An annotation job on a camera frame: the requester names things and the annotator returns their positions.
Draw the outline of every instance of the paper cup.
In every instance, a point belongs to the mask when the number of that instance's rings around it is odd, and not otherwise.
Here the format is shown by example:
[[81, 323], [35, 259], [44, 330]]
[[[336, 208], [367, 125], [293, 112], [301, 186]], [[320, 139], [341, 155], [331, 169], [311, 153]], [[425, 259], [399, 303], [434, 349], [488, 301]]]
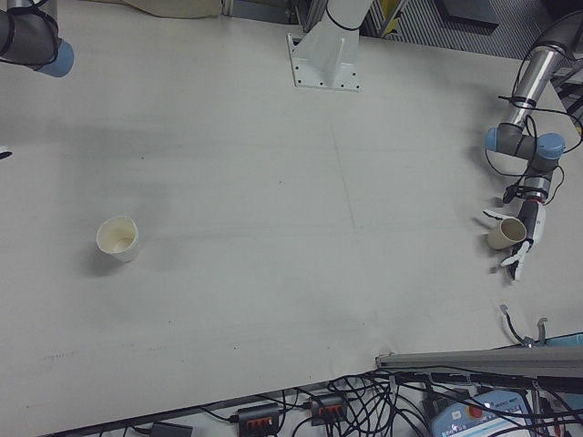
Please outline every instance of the paper cup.
[[97, 230], [97, 246], [120, 261], [133, 260], [139, 252], [136, 223], [126, 216], [110, 218]]
[[527, 237], [527, 228], [518, 218], [505, 218], [490, 230], [487, 237], [488, 246], [500, 250], [514, 246]]

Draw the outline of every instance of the finger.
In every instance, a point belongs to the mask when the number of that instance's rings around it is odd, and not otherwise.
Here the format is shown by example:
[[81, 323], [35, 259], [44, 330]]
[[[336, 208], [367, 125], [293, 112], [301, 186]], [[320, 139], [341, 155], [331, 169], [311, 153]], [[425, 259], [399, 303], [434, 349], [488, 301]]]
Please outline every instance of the finger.
[[517, 270], [514, 273], [514, 280], [515, 281], [519, 281], [520, 278], [522, 277], [522, 266], [524, 263], [522, 262], [518, 262], [518, 266], [517, 266]]
[[502, 259], [502, 262], [500, 262], [500, 267], [511, 266], [512, 264], [514, 264], [517, 261], [518, 261], [518, 255], [514, 255], [512, 257]]

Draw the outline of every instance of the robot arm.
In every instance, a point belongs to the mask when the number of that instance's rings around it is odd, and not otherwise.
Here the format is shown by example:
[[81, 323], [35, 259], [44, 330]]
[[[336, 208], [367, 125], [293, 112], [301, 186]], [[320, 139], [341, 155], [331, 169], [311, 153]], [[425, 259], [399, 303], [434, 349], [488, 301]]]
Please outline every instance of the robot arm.
[[56, 0], [8, 0], [0, 11], [0, 56], [54, 77], [73, 66], [71, 45], [58, 37]]
[[[486, 135], [486, 149], [522, 158], [527, 169], [519, 183], [506, 188], [503, 201], [510, 203], [522, 198], [518, 214], [527, 228], [527, 238], [513, 247], [512, 256], [500, 265], [508, 267], [514, 280], [520, 280], [525, 257], [541, 239], [547, 213], [545, 202], [558, 161], [565, 151], [565, 139], [559, 134], [548, 133], [540, 137], [524, 135], [527, 119], [537, 106], [557, 62], [562, 56], [571, 56], [578, 48], [583, 33], [583, 13], [568, 15], [553, 25], [533, 44], [532, 59], [527, 71], [508, 99], [508, 108], [498, 127], [492, 127]], [[485, 211], [492, 218], [500, 216]]]

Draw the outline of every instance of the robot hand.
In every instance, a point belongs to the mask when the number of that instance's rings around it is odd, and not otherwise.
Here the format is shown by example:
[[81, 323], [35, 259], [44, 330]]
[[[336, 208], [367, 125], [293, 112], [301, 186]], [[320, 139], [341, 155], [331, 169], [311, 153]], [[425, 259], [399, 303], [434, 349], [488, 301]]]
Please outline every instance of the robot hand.
[[531, 247], [532, 244], [529, 241], [523, 241], [520, 243], [518, 249], [516, 249], [515, 246], [515, 248], [512, 250], [512, 256], [503, 259], [500, 263], [500, 267], [508, 267], [508, 271], [510, 272], [510, 276], [513, 280], [520, 280], [522, 275], [522, 268], [525, 265], [525, 258], [527, 257], [527, 252]]
[[[511, 218], [511, 216], [500, 214], [499, 212], [489, 209], [485, 209], [484, 214], [491, 219], [496, 220]], [[527, 228], [527, 237], [524, 241], [514, 246], [510, 257], [505, 258], [500, 262], [501, 267], [508, 267], [508, 271], [513, 280], [520, 280], [527, 253], [542, 238], [547, 212], [540, 202], [535, 200], [525, 200], [517, 218], [522, 221]]]

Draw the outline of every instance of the metal bar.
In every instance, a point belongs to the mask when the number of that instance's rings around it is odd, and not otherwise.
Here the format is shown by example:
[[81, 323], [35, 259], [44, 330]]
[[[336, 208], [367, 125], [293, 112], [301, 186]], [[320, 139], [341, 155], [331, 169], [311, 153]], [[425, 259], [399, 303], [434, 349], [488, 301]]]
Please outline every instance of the metal bar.
[[508, 109], [502, 118], [502, 123], [524, 127], [527, 116], [536, 106], [540, 95], [557, 67], [557, 62], [562, 56], [561, 53], [559, 47], [542, 46], [536, 49], [536, 53], [528, 64], [527, 71], [520, 79], [520, 83], [514, 93], [514, 97], [522, 97], [526, 101], [519, 104], [521, 107], [508, 105]]
[[468, 373], [461, 375], [460, 371], [392, 371], [399, 383], [421, 382], [423, 384], [448, 384], [448, 385], [484, 385], [489, 387], [499, 387], [505, 389], [533, 390], [553, 390], [562, 393], [583, 393], [583, 379], [567, 378], [555, 376], [543, 376], [536, 379], [518, 378], [517, 376], [495, 376], [492, 374]]
[[392, 371], [451, 372], [451, 368], [456, 367], [503, 375], [583, 378], [583, 348], [508, 348], [384, 355], [376, 362], [380, 369]]

